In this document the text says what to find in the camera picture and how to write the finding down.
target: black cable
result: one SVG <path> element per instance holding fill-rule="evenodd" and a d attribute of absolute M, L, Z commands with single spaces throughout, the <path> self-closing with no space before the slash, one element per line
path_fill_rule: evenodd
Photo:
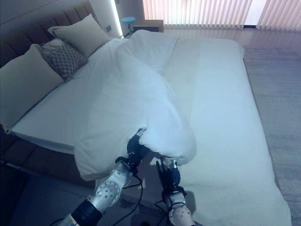
<path fill-rule="evenodd" d="M 138 203 L 136 204 L 136 206 L 134 207 L 134 209 L 129 212 L 128 214 L 126 214 L 123 218 L 121 218 L 120 220 L 118 220 L 116 223 L 114 223 L 113 225 L 111 226 L 115 226 L 116 224 L 120 223 L 122 220 L 124 220 L 125 218 L 127 218 L 129 215 L 131 215 L 132 213 L 134 213 L 134 211 L 137 209 L 137 207 L 139 206 L 140 204 L 140 201 L 142 199 L 142 195 L 143 195 L 143 186 L 142 186 L 142 180 L 137 176 L 137 175 L 134 175 L 135 178 L 137 178 L 139 180 L 139 184 L 141 186 L 141 193 L 140 193 L 140 198 L 138 200 Z"/>
<path fill-rule="evenodd" d="M 131 188 L 131 187 L 137 187 L 139 185 L 140 185 L 140 183 L 139 184 L 135 184 L 135 185 L 131 185 L 131 186 L 127 186 L 127 187 L 123 187 L 123 189 L 128 189 L 128 188 Z"/>
<path fill-rule="evenodd" d="M 167 217 L 167 213 L 163 215 L 163 217 L 160 219 L 160 221 L 157 223 L 157 226 L 161 224 L 161 222 L 164 220 L 164 218 Z"/>
<path fill-rule="evenodd" d="M 165 209 L 163 209 L 162 207 L 160 207 L 160 206 L 158 205 L 158 203 L 160 203 L 160 202 L 163 202 L 163 200 L 156 202 L 156 203 L 155 203 L 155 206 L 157 206 L 157 207 L 158 207 L 159 209 L 161 209 L 164 213 L 166 213 Z"/>
<path fill-rule="evenodd" d="M 49 226 L 53 226 L 53 225 L 55 225 L 55 223 L 62 221 L 62 220 L 64 220 L 64 218 L 57 219 L 54 222 L 52 222 Z"/>

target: upholstered headboard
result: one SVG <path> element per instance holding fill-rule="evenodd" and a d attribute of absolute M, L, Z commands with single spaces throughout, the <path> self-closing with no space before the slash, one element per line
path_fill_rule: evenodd
<path fill-rule="evenodd" d="M 45 43 L 53 39 L 47 29 L 52 26 L 65 26 L 74 24 L 89 14 L 97 21 L 95 13 L 89 1 L 79 3 L 71 8 L 64 9 L 53 15 L 30 23 L 23 29 L 8 35 L 1 40 L 0 44 L 0 67 L 8 61 L 23 55 L 31 44 Z"/>

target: patterned pillow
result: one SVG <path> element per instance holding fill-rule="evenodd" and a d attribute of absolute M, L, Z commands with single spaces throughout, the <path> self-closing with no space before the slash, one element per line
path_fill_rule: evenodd
<path fill-rule="evenodd" d="M 75 48 L 60 39 L 42 45 L 47 62 L 61 77 L 68 81 L 73 74 L 87 63 L 87 59 Z"/>

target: white pillow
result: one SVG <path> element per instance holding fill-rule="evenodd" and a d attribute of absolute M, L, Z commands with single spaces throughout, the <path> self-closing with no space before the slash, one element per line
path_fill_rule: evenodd
<path fill-rule="evenodd" d="M 70 26 L 50 27 L 48 32 L 70 43 L 85 57 L 89 57 L 98 47 L 110 40 L 91 14 Z"/>
<path fill-rule="evenodd" d="M 41 47 L 30 49 L 0 69 L 0 123 L 6 132 L 63 79 L 45 61 Z"/>

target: bedside table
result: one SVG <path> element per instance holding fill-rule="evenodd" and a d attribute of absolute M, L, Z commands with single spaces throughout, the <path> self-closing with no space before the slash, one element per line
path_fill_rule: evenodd
<path fill-rule="evenodd" d="M 147 30 L 150 32 L 163 32 L 163 20 L 142 20 L 134 25 L 134 32 L 138 30 Z"/>

